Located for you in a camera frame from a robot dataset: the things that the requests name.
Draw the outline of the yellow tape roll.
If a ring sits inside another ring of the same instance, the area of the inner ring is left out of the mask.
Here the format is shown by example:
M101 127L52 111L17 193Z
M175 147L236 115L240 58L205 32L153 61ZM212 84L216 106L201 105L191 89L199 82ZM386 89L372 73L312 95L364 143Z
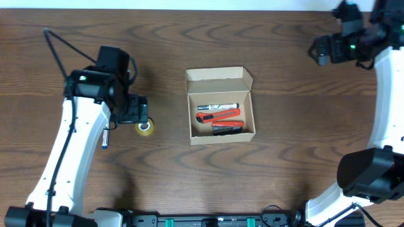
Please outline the yellow tape roll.
M148 118L147 123L135 124L136 132L141 136L149 136L153 133L155 126L151 118Z

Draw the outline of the blue cap marker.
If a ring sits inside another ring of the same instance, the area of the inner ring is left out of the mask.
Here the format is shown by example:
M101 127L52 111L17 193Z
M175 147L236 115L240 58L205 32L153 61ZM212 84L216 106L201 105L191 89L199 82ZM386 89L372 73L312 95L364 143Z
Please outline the blue cap marker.
M109 129L110 129L110 124L106 123L104 129L103 129L103 134L102 134L102 148L107 149L109 147Z

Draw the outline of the red utility knife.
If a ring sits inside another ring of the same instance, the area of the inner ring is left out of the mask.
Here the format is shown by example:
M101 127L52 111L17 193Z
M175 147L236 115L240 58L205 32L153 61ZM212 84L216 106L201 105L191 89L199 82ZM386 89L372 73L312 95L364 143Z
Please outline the red utility knife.
M202 113L198 112L196 114L196 120L201 124L206 124L210 122L215 122L222 119L227 119L231 117L236 117L241 114L241 110L239 108L224 110L221 112L215 113Z

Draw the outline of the black cap marker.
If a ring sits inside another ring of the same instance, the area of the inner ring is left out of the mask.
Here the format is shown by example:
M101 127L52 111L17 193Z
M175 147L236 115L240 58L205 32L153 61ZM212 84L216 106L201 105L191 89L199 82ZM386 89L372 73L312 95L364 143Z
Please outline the black cap marker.
M225 103L225 104L213 104L213 105L198 105L198 110L228 110L239 108L238 103Z

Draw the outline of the red black stapler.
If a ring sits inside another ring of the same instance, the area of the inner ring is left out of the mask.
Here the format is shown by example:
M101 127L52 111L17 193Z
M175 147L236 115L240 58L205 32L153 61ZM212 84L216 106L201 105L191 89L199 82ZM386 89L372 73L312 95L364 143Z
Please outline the red black stapler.
M212 130L214 136L224 136L230 134L238 134L242 132L244 126L243 121L221 121L213 122Z

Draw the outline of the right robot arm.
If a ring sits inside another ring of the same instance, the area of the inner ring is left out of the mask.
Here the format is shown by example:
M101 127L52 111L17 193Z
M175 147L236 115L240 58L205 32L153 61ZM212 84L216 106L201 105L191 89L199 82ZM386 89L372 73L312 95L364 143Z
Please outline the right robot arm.
M367 147L341 159L336 182L297 211L295 226L358 226L353 212L403 196L403 1L376 1L369 26L347 1L333 16L340 32L316 38L308 54L320 66L353 61L375 71L374 124Z

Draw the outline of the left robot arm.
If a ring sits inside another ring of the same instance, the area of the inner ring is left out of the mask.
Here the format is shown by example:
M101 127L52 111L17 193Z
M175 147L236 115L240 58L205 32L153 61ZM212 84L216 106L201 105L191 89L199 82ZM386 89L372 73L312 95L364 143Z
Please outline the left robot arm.
M56 140L44 172L24 207L8 208L6 226L129 226L130 211L97 209L83 215L85 184L98 139L110 123L149 124L144 96L129 93L133 59L102 46L95 65L74 70L64 85L65 99Z

